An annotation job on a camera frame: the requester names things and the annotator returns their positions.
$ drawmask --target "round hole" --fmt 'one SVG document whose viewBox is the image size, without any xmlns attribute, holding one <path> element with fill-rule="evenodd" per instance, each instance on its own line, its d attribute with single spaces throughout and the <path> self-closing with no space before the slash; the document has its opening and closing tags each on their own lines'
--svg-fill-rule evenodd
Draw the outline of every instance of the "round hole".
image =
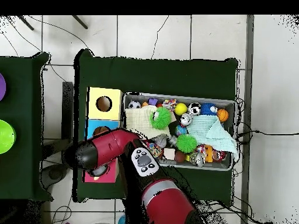
<svg viewBox="0 0 299 224">
<path fill-rule="evenodd" d="M 110 131 L 110 129 L 108 128 L 108 127 L 106 127 L 106 126 L 99 126 L 99 127 L 97 127 L 95 130 L 94 130 L 94 132 L 93 132 L 93 136 L 95 136 L 95 135 L 97 135 L 97 134 L 100 134 L 100 133 L 102 133 L 102 132 L 104 132 L 104 131 Z"/>
<path fill-rule="evenodd" d="M 110 111 L 112 108 L 112 100 L 108 96 L 101 96 L 96 100 L 96 108 L 99 111 Z"/>
</svg>

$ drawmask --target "orange ball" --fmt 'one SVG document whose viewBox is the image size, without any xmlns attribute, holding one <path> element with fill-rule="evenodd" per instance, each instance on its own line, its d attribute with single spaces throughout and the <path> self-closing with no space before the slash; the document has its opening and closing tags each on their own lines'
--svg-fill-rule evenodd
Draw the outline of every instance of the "orange ball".
<svg viewBox="0 0 299 224">
<path fill-rule="evenodd" d="M 221 122 L 227 121 L 228 119 L 228 112 L 225 109 L 219 109 L 217 111 L 217 116 Z"/>
</svg>

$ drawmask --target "white cloth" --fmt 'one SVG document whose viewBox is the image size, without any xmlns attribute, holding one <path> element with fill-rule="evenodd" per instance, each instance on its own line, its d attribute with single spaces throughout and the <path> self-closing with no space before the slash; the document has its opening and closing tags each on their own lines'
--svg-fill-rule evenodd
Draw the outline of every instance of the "white cloth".
<svg viewBox="0 0 299 224">
<path fill-rule="evenodd" d="M 150 122 L 150 115 L 157 110 L 156 106 L 145 106 L 142 108 L 125 109 L 126 112 L 126 128 L 135 133 L 141 133 L 141 139 L 151 139 L 160 134 L 170 136 L 169 128 L 155 129 Z"/>
</svg>

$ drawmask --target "purple toy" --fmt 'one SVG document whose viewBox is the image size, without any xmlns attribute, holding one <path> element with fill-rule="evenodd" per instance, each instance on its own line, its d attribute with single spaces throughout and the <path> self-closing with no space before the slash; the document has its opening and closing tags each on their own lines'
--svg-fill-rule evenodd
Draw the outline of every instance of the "purple toy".
<svg viewBox="0 0 299 224">
<path fill-rule="evenodd" d="M 148 104 L 149 105 L 153 105 L 153 106 L 156 106 L 156 103 L 158 102 L 158 99 L 155 99 L 155 98 L 149 98 L 148 99 Z"/>
<path fill-rule="evenodd" d="M 3 99 L 6 92 L 6 83 L 4 77 L 0 73 L 0 101 Z"/>
</svg>

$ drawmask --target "table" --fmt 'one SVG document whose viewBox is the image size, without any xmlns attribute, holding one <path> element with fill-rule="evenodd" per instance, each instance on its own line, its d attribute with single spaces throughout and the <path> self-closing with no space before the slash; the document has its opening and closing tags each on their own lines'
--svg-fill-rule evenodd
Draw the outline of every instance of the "table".
<svg viewBox="0 0 299 224">
<path fill-rule="evenodd" d="M 78 139 L 84 139 L 86 89 L 90 87 L 120 89 L 125 92 L 155 93 L 211 99 L 235 99 L 235 80 L 238 61 L 193 59 L 177 61 L 166 59 L 130 59 L 122 57 L 98 58 L 85 49 L 75 58 L 74 125 Z M 232 171 L 210 171 L 166 168 L 169 175 L 179 182 L 197 200 L 231 202 Z M 120 176 L 115 183 L 83 183 L 79 170 L 78 201 L 84 198 L 124 198 Z"/>
<path fill-rule="evenodd" d="M 16 131 L 16 142 L 0 155 L 0 199 L 51 199 L 39 183 L 41 148 L 41 68 L 49 54 L 31 58 L 0 57 L 7 94 L 0 101 L 0 119 Z"/>
</svg>

